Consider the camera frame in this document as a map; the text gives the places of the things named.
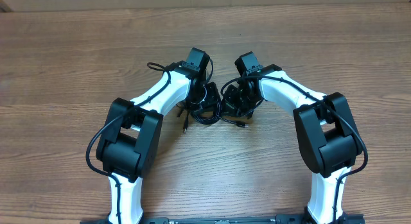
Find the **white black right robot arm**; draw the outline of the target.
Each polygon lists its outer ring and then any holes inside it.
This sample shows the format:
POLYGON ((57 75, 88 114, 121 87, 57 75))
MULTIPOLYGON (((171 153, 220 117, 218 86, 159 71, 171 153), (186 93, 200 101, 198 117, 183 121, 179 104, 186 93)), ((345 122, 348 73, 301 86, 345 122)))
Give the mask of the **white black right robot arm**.
POLYGON ((271 101, 292 115, 301 157, 312 172, 310 200, 302 214, 278 214, 276 223, 364 223, 361 214, 342 210, 344 184, 365 146, 346 98, 324 94, 291 79, 279 66, 263 66, 252 52, 235 66, 239 78, 222 87, 222 114, 252 117, 271 101))

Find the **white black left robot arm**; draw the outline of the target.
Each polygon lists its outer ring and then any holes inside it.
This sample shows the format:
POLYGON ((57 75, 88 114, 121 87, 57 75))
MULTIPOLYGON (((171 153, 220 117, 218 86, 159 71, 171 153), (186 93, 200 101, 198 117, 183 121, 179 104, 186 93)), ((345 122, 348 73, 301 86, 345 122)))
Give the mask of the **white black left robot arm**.
POLYGON ((141 190, 157 154, 164 116, 186 99, 203 102, 210 56, 192 48, 185 61, 163 66, 149 62, 148 68, 162 72, 162 78, 144 94, 126 100, 115 99, 104 126, 90 141, 97 145, 98 172, 108 177, 111 210, 103 223, 140 223, 143 217, 141 190))

